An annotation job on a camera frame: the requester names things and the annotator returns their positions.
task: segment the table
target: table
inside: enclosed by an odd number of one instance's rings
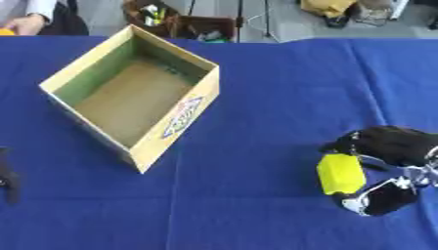
[[[22,177],[22,202],[0,200],[0,249],[436,248],[435,189],[361,218],[315,169],[318,146],[353,129],[438,131],[436,41],[174,41],[220,63],[222,94],[142,176],[37,87],[102,40],[0,38],[0,145]]]

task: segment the printed label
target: printed label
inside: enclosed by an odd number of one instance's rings
[[[181,103],[176,115],[170,120],[169,126],[164,130],[162,138],[167,138],[187,128],[201,101],[202,98],[195,98],[185,103]]]

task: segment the wooden box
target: wooden box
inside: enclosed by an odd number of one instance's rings
[[[145,173],[219,95],[219,66],[130,25],[40,87]]]

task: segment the gray floor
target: gray floor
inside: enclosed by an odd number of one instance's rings
[[[79,12],[89,24],[93,35],[112,35],[126,23],[120,11],[122,0],[78,0]],[[191,0],[164,1],[181,13],[187,13]],[[235,17],[237,0],[197,0],[197,16]],[[263,0],[246,0],[247,19],[264,13]],[[437,11],[424,6],[409,6],[398,21],[382,27],[350,21],[344,29],[326,28],[323,21],[301,11],[294,0],[271,0],[271,22],[275,36],[281,41],[312,37],[403,37],[438,38],[438,30],[430,31],[425,24]],[[253,19],[242,30],[244,42],[274,42],[263,37],[264,17]]]

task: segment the person's hand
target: person's hand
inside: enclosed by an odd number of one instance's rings
[[[13,30],[17,35],[36,35],[45,25],[44,17],[39,14],[30,14],[23,18],[9,21],[5,28]]]
[[[438,150],[434,155],[428,155],[437,146],[436,134],[396,126],[377,126],[350,132],[322,146],[321,151],[364,154],[394,166],[424,166],[432,160],[431,157],[437,157]]]

